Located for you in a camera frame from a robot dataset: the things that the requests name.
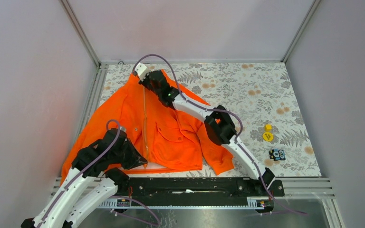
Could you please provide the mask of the orange zip jacket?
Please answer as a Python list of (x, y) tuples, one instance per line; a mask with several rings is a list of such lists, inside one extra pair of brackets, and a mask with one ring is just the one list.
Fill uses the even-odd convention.
[(234, 169), (232, 154), (209, 139), (202, 121), (163, 106), (156, 94), (139, 84), (138, 77), (130, 75), (93, 113), (69, 152), (61, 177), (67, 176), (79, 150), (101, 139), (107, 127), (118, 125), (149, 161), (142, 169), (129, 170), (130, 174), (196, 171), (204, 162), (215, 174)]

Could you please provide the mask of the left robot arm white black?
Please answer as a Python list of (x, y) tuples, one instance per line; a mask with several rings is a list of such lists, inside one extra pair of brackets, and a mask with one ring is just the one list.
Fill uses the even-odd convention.
[(79, 150), (65, 180), (48, 205), (22, 228), (75, 228), (107, 198), (131, 188), (129, 176), (119, 168), (147, 164), (123, 127), (107, 130), (104, 137)]

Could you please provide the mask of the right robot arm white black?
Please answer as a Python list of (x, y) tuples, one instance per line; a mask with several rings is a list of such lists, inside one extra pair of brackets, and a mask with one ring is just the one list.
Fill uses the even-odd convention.
[(242, 125), (236, 114), (222, 105), (212, 107), (190, 98), (179, 87), (170, 85), (165, 73), (160, 70), (144, 70), (142, 73), (135, 70), (133, 75), (139, 78), (139, 84), (155, 93), (165, 107), (182, 111), (202, 121), (208, 138), (215, 145), (231, 152), (245, 166), (249, 177), (255, 180), (253, 188), (258, 195), (265, 196), (272, 190), (275, 174), (256, 159), (239, 137), (231, 119), (235, 117)]

